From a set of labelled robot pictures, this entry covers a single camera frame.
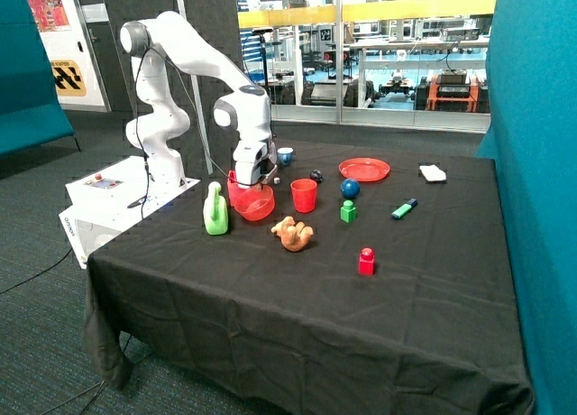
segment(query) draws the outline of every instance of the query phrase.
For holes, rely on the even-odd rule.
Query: highlighter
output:
[[[417,205],[417,199],[412,198],[403,206],[399,207],[395,212],[393,212],[391,216],[393,217],[393,219],[401,219],[407,212],[410,212],[410,210],[414,208],[416,205]]]

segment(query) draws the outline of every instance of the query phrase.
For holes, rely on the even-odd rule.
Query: yellow railing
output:
[[[497,0],[395,0],[359,5],[344,5],[343,20],[360,22],[427,18],[430,16],[457,16],[493,14]],[[262,26],[289,26],[299,24],[333,23],[334,5],[302,7],[274,11],[242,12],[238,14],[241,29]]]

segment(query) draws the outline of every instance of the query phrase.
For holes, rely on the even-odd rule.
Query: small blue cup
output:
[[[293,149],[291,147],[281,147],[277,150],[277,155],[279,156],[280,163],[282,165],[290,165],[292,162]]]

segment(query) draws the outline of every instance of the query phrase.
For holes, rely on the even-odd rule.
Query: teal panel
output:
[[[57,101],[36,25],[0,25],[0,41],[0,114]]]
[[[0,155],[58,140],[74,133],[58,104],[0,115]]]
[[[537,413],[577,411],[577,0],[498,0],[488,57],[494,157]]]
[[[34,23],[28,0],[2,0],[0,26],[24,23]]]

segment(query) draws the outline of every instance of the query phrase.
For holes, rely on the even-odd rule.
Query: red cup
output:
[[[239,184],[236,183],[236,172],[234,170],[228,172],[226,187],[228,188],[228,199],[231,201],[231,206],[235,208],[236,199],[243,194],[246,189],[242,189]]]
[[[316,205],[316,182],[311,179],[299,179],[290,184],[292,201],[295,209],[301,214],[307,214],[315,209]]]

